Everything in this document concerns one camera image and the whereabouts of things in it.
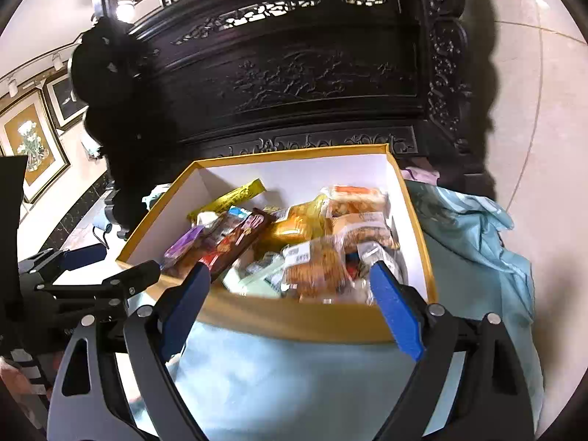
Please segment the person's left hand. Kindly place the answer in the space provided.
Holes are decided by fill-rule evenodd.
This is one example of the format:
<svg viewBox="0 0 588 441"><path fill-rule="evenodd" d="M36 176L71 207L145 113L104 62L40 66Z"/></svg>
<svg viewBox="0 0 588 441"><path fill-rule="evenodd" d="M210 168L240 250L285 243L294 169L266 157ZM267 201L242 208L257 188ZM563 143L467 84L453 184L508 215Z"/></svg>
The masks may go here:
<svg viewBox="0 0 588 441"><path fill-rule="evenodd" d="M15 400L19 401L22 396L33 394L28 378L3 357L0 358L0 371L2 381Z"/></svg>

